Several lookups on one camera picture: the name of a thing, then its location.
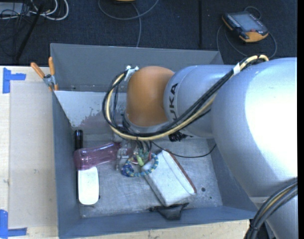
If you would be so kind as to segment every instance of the gray bin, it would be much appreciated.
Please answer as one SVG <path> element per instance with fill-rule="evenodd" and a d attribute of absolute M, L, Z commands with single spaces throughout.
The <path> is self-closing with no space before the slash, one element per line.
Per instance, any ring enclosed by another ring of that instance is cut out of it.
<path fill-rule="evenodd" d="M 105 92 L 112 79 L 127 65 L 139 68 L 158 65 L 176 72 L 191 65 L 223 64 L 218 51 L 201 50 L 52 43 L 50 55 L 53 57 L 59 89 L 72 93 Z M 53 94 L 53 122 L 60 238 L 101 236 L 245 220 L 252 219 L 257 211 L 230 173 L 217 148 L 202 160 L 178 158 L 198 191 L 197 197 L 191 199 L 179 220 L 168 220 L 158 212 L 148 211 L 145 205 L 148 206 L 149 201 L 153 202 L 155 196 L 145 179 L 121 175 L 113 169 L 113 162 L 98 167 L 100 187 L 103 187 L 103 190 L 100 189 L 102 193 L 97 204 L 90 207 L 83 206 L 77 199 L 76 168 L 72 159 L 75 144 L 74 130 L 77 127 L 71 125 L 55 94 Z M 89 136 L 88 139 L 91 139 L 85 140 L 84 147 L 105 143 L 109 140 L 109 135 L 112 137 L 107 126 L 99 127 L 96 131 L 82 127 L 78 129 L 83 129 Z M 208 146 L 215 144 L 214 139 L 201 138 L 186 139 L 177 143 L 161 139 L 158 143 L 170 147 L 173 152 L 193 150 L 194 154 L 202 154 L 207 151 Z M 125 189 L 130 189 L 128 194 L 123 192 Z M 132 205 L 126 208 L 124 203 L 128 202 Z"/>

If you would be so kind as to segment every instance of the wooden table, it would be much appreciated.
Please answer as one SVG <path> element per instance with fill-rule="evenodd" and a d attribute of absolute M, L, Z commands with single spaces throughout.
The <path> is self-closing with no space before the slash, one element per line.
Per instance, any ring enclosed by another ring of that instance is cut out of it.
<path fill-rule="evenodd" d="M 45 93 L 48 91 L 49 95 L 51 94 L 48 90 L 47 86 L 43 83 L 42 79 L 35 73 L 35 71 L 31 67 L 14 67 L 14 66 L 6 66 L 9 70 L 11 70 L 12 74 L 15 73 L 23 73 L 26 74 L 26 79 L 21 82 L 21 84 L 27 85 L 27 89 L 30 88 L 31 84 L 40 83 L 38 86 L 44 85 Z M 14 178 L 11 178 L 11 171 L 9 165 L 9 158 L 11 155 L 15 155 L 14 153 L 10 152 L 10 129 L 11 129 L 11 120 L 12 117 L 10 114 L 10 105 L 13 104 L 11 102 L 11 95 L 13 94 L 10 89 L 10 93 L 3 94 L 2 93 L 2 85 L 3 85 L 3 68 L 4 66 L 0 66 L 0 209 L 5 210 L 8 212 L 9 216 L 11 216 L 11 208 L 9 208 L 9 193 L 12 187 L 12 181 Z M 42 68 L 45 74 L 49 74 L 49 68 Z M 12 113 L 16 112 L 16 108 L 11 109 Z M 42 109 L 34 109 L 34 113 L 40 113 L 41 116 L 46 116 Z M 35 135 L 37 135 L 39 130 L 44 130 L 43 123 L 40 122 L 33 122 L 31 121 L 29 128 L 33 133 L 29 136 L 29 139 L 26 139 L 28 136 L 23 135 L 23 141 L 34 141 Z M 51 137 L 52 132 L 46 132 L 48 136 Z M 53 153 L 53 146 L 47 145 L 44 146 L 42 144 L 37 145 L 35 149 L 28 150 L 27 155 L 31 155 L 31 159 L 34 158 L 36 153 Z M 40 188 L 43 185 L 38 187 L 34 187 L 32 190 L 33 194 L 42 194 L 42 190 Z M 52 190 L 55 191 L 55 181 L 51 181 L 48 184 L 48 187 L 53 187 Z M 56 201 L 49 202 L 49 208 L 56 208 Z M 45 212 L 44 209 L 38 210 L 38 215 L 43 215 L 42 212 Z M 25 224 L 24 215 L 22 217 L 18 217 L 21 219 L 22 223 Z M 50 226 L 38 225 L 34 224 L 34 226 L 26 226 L 27 233 L 25 236 L 20 236 L 18 238 L 58 238 L 57 234 L 57 226 L 56 226 L 56 214 L 52 215 L 52 217 L 47 217 L 47 219 L 51 219 Z M 116 239 L 116 238 L 124 238 L 124 239 L 151 239 L 151 238 L 158 238 L 158 239 L 171 239 L 171 238 L 189 238 L 189 239 L 198 239 L 198 238 L 206 238 L 206 239 L 241 239 L 244 237 L 245 232 L 248 229 L 248 220 L 242 221 L 233 221 L 233 222 L 223 222 L 223 223 L 214 223 L 214 224 L 205 224 L 205 225 L 198 225 L 198 226 L 188 226 L 188 227 L 180 227 L 180 228 L 169 228 L 169 229 L 162 229 L 162 230 L 149 230 L 149 231 L 142 231 L 142 232 L 134 232 L 134 233 L 126 233 L 126 234 L 116 234 L 116 235 L 107 235 L 107 236 L 100 236 L 100 237 L 91 237 L 92 239 Z"/>

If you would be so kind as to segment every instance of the cable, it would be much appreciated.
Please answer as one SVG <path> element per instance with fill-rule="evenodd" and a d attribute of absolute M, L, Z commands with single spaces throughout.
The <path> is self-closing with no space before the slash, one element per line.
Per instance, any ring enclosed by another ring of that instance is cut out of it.
<path fill-rule="evenodd" d="M 139 14 L 139 15 L 134 16 L 134 17 L 129 17 L 129 18 L 119 18 L 119 17 L 115 17 L 115 16 L 112 16 L 112 15 L 106 13 L 106 12 L 102 9 L 101 4 L 100 4 L 100 1 L 101 1 L 101 0 L 99 0 L 99 8 L 100 8 L 100 10 L 101 10 L 106 16 L 108 16 L 108 17 L 110 17 L 110 18 L 118 19 L 118 20 L 132 20 L 132 19 L 140 18 L 140 17 L 144 16 L 145 14 L 149 13 L 149 12 L 157 5 L 157 3 L 159 2 L 159 0 L 156 0 L 156 2 L 155 2 L 155 3 L 154 3 L 146 12 L 144 12 L 144 13 L 142 13 L 142 14 Z"/>
<path fill-rule="evenodd" d="M 269 59 L 265 55 L 255 55 L 255 56 L 249 57 L 246 60 L 244 60 L 243 62 L 241 62 L 241 64 L 239 65 L 239 70 L 242 71 L 249 64 L 251 64 L 252 62 L 258 61 L 258 60 L 268 61 Z M 112 87 L 109 88 L 106 95 L 104 96 L 103 104 L 102 104 L 103 116 L 104 116 L 105 120 L 108 122 L 110 128 L 112 129 L 112 131 L 114 133 L 118 134 L 120 137 L 122 137 L 124 139 L 141 140 L 141 141 L 156 140 L 156 139 L 163 138 L 176 131 L 181 130 L 182 128 L 188 126 L 190 123 L 192 123 L 194 120 L 196 120 L 199 116 L 201 116 L 203 112 L 207 111 L 207 109 L 210 107 L 210 105 L 212 104 L 212 102 L 215 98 L 217 89 L 221 87 L 221 82 L 219 80 L 210 89 L 209 93 L 206 92 L 204 94 L 206 96 L 205 101 L 202 100 L 202 98 L 200 98 L 199 101 L 200 101 L 200 103 L 203 102 L 202 104 L 204 104 L 207 100 L 209 100 L 204 106 L 202 106 L 202 107 L 197 106 L 199 103 L 196 102 L 194 105 L 196 105 L 198 109 L 194 110 L 192 115 L 189 115 L 189 117 L 187 119 L 185 119 L 182 123 L 176 125 L 173 128 L 168 129 L 165 132 L 155 132 L 155 133 L 149 133 L 149 134 L 133 134 L 133 133 L 130 133 L 129 131 L 127 131 L 127 133 L 124 133 L 124 132 L 121 132 L 121 130 L 125 130 L 125 128 L 118 127 L 115 125 L 115 123 L 112 122 L 110 112 L 109 112 L 109 104 L 110 104 L 110 99 L 111 99 L 114 88 L 118 84 L 120 84 L 120 82 L 124 79 L 127 72 L 128 71 L 126 71 L 125 73 L 121 73 L 119 76 L 116 77 L 116 80 L 112 83 Z M 229 73 L 230 73 L 230 76 L 228 76 L 227 79 L 230 79 L 231 77 L 233 77 L 235 75 L 233 70 L 231 70 Z"/>
<path fill-rule="evenodd" d="M 258 18 L 258 19 L 261 18 L 261 12 L 260 12 L 256 7 L 248 6 L 248 7 L 246 7 L 246 8 L 244 9 L 244 11 L 247 11 L 249 8 L 252 8 L 252 9 L 257 10 L 257 11 L 259 12 L 259 17 L 257 17 L 257 18 Z M 231 41 L 230 41 L 229 38 L 227 37 L 227 31 L 226 31 L 227 28 L 226 28 L 226 25 L 225 25 L 225 24 L 222 24 L 222 25 L 219 27 L 218 31 L 217 31 L 217 35 L 216 35 L 217 50 L 219 51 L 218 35 L 219 35 L 219 32 L 220 32 L 220 30 L 221 30 L 221 28 L 222 28 L 223 26 L 225 26 L 225 28 L 224 28 L 224 36 L 225 36 L 227 42 L 229 43 L 229 45 L 230 45 L 234 50 L 236 50 L 238 53 L 240 53 L 241 55 L 243 55 L 243 56 L 245 56 L 245 57 L 248 57 L 247 54 L 245 54 L 245 53 L 241 52 L 240 50 L 238 50 L 238 49 L 231 43 Z M 274 44 L 275 44 L 275 50 L 274 50 L 273 54 L 272 54 L 271 56 L 269 56 L 269 59 L 271 59 L 271 58 L 273 58 L 273 57 L 276 55 L 276 53 L 277 53 L 277 51 L 278 51 L 278 45 L 277 45 L 276 39 L 275 39 L 274 36 L 271 34 L 271 32 L 268 31 L 268 33 L 269 33 L 269 35 L 271 36 L 271 38 L 272 38 L 272 40 L 273 40 L 273 42 L 274 42 Z"/>
<path fill-rule="evenodd" d="M 99 0 L 98 4 L 99 4 L 99 8 L 100 10 L 108 17 L 110 18 L 113 18 L 113 19 L 118 19 L 118 20 L 132 20 L 132 19 L 139 19 L 139 33 L 138 33 L 138 40 L 137 40 L 137 43 L 136 43 L 136 48 L 139 46 L 139 43 L 140 43 L 140 39 L 141 39 L 141 33 L 142 33 L 142 21 L 141 21 L 141 17 L 144 16 L 145 14 L 147 14 L 148 12 L 150 12 L 155 6 L 156 4 L 159 2 L 159 0 L 156 0 L 156 2 L 152 5 L 152 7 L 150 7 L 146 12 L 140 14 L 138 9 L 136 8 L 136 6 L 134 5 L 134 3 L 131 3 L 134 7 L 134 9 L 136 10 L 136 13 L 137 13 L 137 16 L 134 16 L 134 17 L 129 17 L 129 18 L 119 18 L 119 17 L 115 17 L 115 16 L 112 16 L 108 13 L 106 13 L 102 7 L 101 7 L 101 0 Z"/>
<path fill-rule="evenodd" d="M 284 205 L 290 199 L 298 195 L 298 178 L 294 179 L 288 186 L 276 191 L 268 200 L 261 206 L 251 222 L 245 239 L 257 238 L 260 227 L 279 207 Z"/>
<path fill-rule="evenodd" d="M 53 0 L 53 1 L 55 2 L 54 9 L 52 11 L 42 12 L 40 14 L 40 16 L 45 17 L 46 19 L 49 19 L 49 20 L 64 20 L 69 15 L 69 4 L 68 4 L 67 0 L 63 0 L 63 2 L 65 4 L 66 12 L 65 12 L 65 14 L 62 17 L 50 17 L 49 16 L 49 15 L 54 14 L 57 11 L 58 7 L 59 7 L 58 6 L 58 1 L 57 0 Z M 30 0 L 30 2 L 32 3 L 33 8 L 36 11 L 38 11 L 38 7 L 35 5 L 34 1 Z M 31 10 L 30 12 L 33 13 L 33 14 L 37 14 L 36 11 Z"/>
<path fill-rule="evenodd" d="M 167 151 L 166 149 L 164 149 L 164 148 L 162 148 L 161 146 L 157 145 L 155 142 L 153 142 L 153 141 L 151 141 L 151 142 L 152 142 L 156 147 L 158 147 L 158 148 L 160 148 L 160 149 L 162 149 L 162 150 L 164 150 L 164 151 Z M 212 151 L 216 148 L 216 146 L 217 146 L 217 144 L 215 144 L 215 145 L 211 148 L 211 150 L 210 150 L 208 153 L 206 153 L 206 154 L 204 154 L 204 155 L 200 155 L 200 156 L 181 156 L 181 155 L 172 153 L 171 151 L 170 151 L 170 153 L 173 154 L 174 156 L 183 157 L 183 158 L 199 158 L 199 157 L 206 157 L 206 156 L 208 156 L 209 154 L 212 153 Z"/>

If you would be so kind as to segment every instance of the black cable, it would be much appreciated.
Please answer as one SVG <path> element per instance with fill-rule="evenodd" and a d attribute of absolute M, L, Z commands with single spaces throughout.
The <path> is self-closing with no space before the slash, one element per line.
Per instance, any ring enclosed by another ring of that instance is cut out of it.
<path fill-rule="evenodd" d="M 226 73 L 222 78 L 220 78 L 208 91 L 206 91 L 193 105 L 191 105 L 182 115 L 180 115 L 176 120 L 172 121 L 171 123 L 168 123 L 167 125 L 165 125 L 164 127 L 162 127 L 159 131 L 157 132 L 152 132 L 152 133 L 133 133 L 133 132 L 130 132 L 128 130 L 128 128 L 125 128 L 125 127 L 118 127 L 116 125 L 116 123 L 112 123 L 112 122 L 109 122 L 107 117 L 106 117 L 106 113 L 105 113 L 105 103 L 106 103 L 106 99 L 107 99 L 107 96 L 109 94 L 109 92 L 115 88 L 121 81 L 124 77 L 122 77 L 122 79 L 119 80 L 119 82 L 113 87 L 110 87 L 103 99 L 103 107 L 102 107 L 102 110 L 103 110 L 103 116 L 105 118 L 105 120 L 111 125 L 113 126 L 115 129 L 118 129 L 118 130 L 127 130 L 127 133 L 131 136 L 136 136 L 136 137 L 149 137 L 149 136 L 154 136 L 154 135 L 157 135 L 157 134 L 160 134 L 162 132 L 165 132 L 165 131 L 168 131 L 172 128 L 172 126 L 178 124 L 181 120 L 183 120 L 185 118 L 185 120 L 188 119 L 188 117 L 186 118 L 187 115 L 192 116 L 193 114 L 195 114 L 200 108 L 201 106 L 213 95 L 213 93 L 215 93 L 228 79 L 230 79 L 230 77 L 233 75 L 233 69 L 230 70 L 228 73 Z"/>
<path fill-rule="evenodd" d="M 298 179 L 294 179 L 289 185 L 281 188 L 272 194 L 266 202 L 260 207 L 254 219 L 251 222 L 250 228 L 247 230 L 245 239 L 256 238 L 260 227 L 267 218 L 274 213 L 280 206 L 292 199 L 298 194 Z"/>
<path fill-rule="evenodd" d="M 156 147 L 158 147 L 158 148 L 160 148 L 160 149 L 162 149 L 162 150 L 164 150 L 164 151 L 167 151 L 166 149 L 164 149 L 164 148 L 162 148 L 161 146 L 157 145 L 155 142 L 153 142 L 153 141 L 151 141 L 151 142 L 152 142 Z M 184 158 L 199 158 L 199 157 L 206 157 L 206 156 L 208 156 L 209 154 L 212 153 L 212 151 L 215 149 L 216 146 L 217 146 L 217 144 L 215 144 L 215 145 L 213 146 L 213 148 L 212 148 L 208 153 L 206 153 L 206 154 L 204 154 L 204 155 L 200 155 L 200 156 L 181 156 L 181 155 L 175 154 L 175 153 L 173 153 L 173 152 L 171 152 L 171 151 L 170 151 L 170 153 L 173 154 L 174 156 L 177 156 L 177 157 L 184 157 Z"/>

